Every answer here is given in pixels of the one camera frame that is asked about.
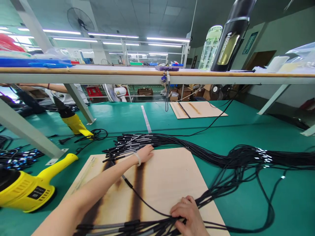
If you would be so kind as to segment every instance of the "yellow heat gun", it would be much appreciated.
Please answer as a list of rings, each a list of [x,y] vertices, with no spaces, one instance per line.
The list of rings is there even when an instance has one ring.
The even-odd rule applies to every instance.
[[[54,196],[55,187],[50,185],[50,180],[75,160],[78,157],[69,153],[38,176],[13,169],[0,169],[0,207],[17,208],[26,213],[39,209]]]
[[[72,130],[75,135],[83,134],[93,140],[94,134],[87,130],[87,128],[82,124],[80,118],[75,114],[70,107],[67,107],[60,99],[53,97],[56,107],[60,117],[64,123]]]

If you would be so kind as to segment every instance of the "white cloth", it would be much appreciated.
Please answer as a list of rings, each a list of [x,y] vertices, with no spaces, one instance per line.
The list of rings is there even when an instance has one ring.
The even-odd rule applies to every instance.
[[[83,99],[83,101],[85,103],[89,103],[88,99],[85,96],[85,93],[83,92],[83,90],[81,88],[81,85],[80,84],[74,84],[74,85],[78,88],[79,94],[81,95],[81,98]],[[55,97],[59,98],[60,101],[62,101],[64,104],[75,104],[73,98],[68,93],[60,93],[60,92],[52,91],[50,89],[46,89],[43,87],[34,87],[34,88],[44,90],[45,93],[48,94],[48,96],[51,98],[52,101],[53,101],[53,97],[55,96]]]

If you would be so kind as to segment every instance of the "white bracelet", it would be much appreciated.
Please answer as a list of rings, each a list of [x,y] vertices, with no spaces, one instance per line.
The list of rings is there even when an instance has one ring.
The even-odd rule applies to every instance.
[[[138,153],[134,153],[134,155],[138,158],[138,167],[141,165],[141,159],[140,159],[140,157],[139,157],[139,155],[138,155]]]

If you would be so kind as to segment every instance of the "workbench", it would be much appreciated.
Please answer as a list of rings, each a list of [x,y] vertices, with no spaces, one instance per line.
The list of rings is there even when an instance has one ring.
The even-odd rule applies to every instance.
[[[211,101],[211,103],[218,107],[223,105],[225,101]],[[109,136],[117,136],[121,133],[147,133],[141,106],[145,108],[152,132],[156,133],[192,134],[208,127],[215,119],[212,117],[178,120],[171,108],[165,112],[165,104],[159,102],[101,103],[92,104],[89,107],[91,114],[97,120],[88,126],[88,129],[103,128],[109,132]],[[226,155],[238,144],[277,151],[304,151],[314,145],[315,136],[303,136],[300,134],[299,128],[269,115],[258,115],[257,112],[256,109],[233,101],[226,110],[228,116],[220,117],[210,129],[191,137],[181,138],[222,155]],[[77,112],[77,114],[81,119],[84,119],[81,112]],[[87,140],[74,144],[72,139],[63,146],[58,144],[58,139],[73,135],[61,121],[58,113],[48,112],[32,115],[26,119],[45,136],[58,134],[59,137],[53,138],[53,143],[56,143],[58,148],[69,148],[69,152],[74,152],[78,147],[83,147],[89,142]],[[19,139],[8,130],[1,134],[16,138],[12,144],[13,148],[27,144],[25,140]],[[72,163],[53,178],[51,184],[57,188],[58,194],[44,209],[33,214],[25,214],[13,209],[1,209],[0,235],[31,235],[45,217],[57,207],[88,157],[92,154],[101,154],[105,148],[113,147],[113,140],[113,138],[108,138],[93,142],[80,153],[78,161]],[[209,186],[219,168],[197,157],[194,158],[206,184]],[[41,157],[27,171],[33,171],[32,175],[37,175],[46,167],[45,164],[48,160],[47,156]],[[282,174],[283,171],[277,169],[266,168],[261,171],[260,179],[268,195],[271,194],[275,182]],[[315,174],[313,171],[288,171],[286,178],[279,184],[272,202],[276,214],[273,225],[264,232],[255,235],[315,235],[314,183]],[[225,224],[229,226],[255,229],[262,227],[266,219],[267,202],[256,180],[242,183],[237,191],[216,199],[215,203]]]
[[[83,102],[73,83],[81,84],[160,84],[163,71],[149,67],[115,67],[100,65],[76,65],[71,68],[0,68],[0,83],[63,83],[90,125],[95,117]],[[258,112],[264,114],[291,84],[315,84],[314,74],[277,74],[252,72],[210,72],[198,69],[170,71],[171,84],[280,84],[281,87]],[[0,123],[26,139],[54,161],[63,151],[17,115],[0,100]],[[305,136],[315,134],[315,125],[301,132]]]

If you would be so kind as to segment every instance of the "wooden board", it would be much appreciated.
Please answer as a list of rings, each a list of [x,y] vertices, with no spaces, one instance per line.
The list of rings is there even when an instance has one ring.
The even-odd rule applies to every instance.
[[[202,178],[194,158],[183,147],[154,150],[154,157],[140,167],[133,166],[124,174],[136,191],[153,208],[169,214],[173,205],[182,197],[200,197],[208,188]],[[100,172],[109,168],[109,162],[102,163],[105,154],[89,157],[74,180],[64,199]],[[201,216],[206,221],[223,224],[223,219],[211,202],[201,208]],[[143,204],[120,178],[85,215],[84,224],[114,224],[129,220],[160,220],[165,217],[155,213]],[[229,232],[208,229],[211,236],[229,236]]]
[[[177,119],[217,117],[222,111],[209,102],[173,102],[170,103]]]
[[[147,67],[117,67],[100,65],[76,65],[71,68],[0,67],[0,74],[81,74],[81,75],[158,75],[163,72]],[[273,77],[273,78],[314,78],[314,74],[251,73],[251,72],[212,72],[198,69],[170,71],[170,76],[206,77]]]

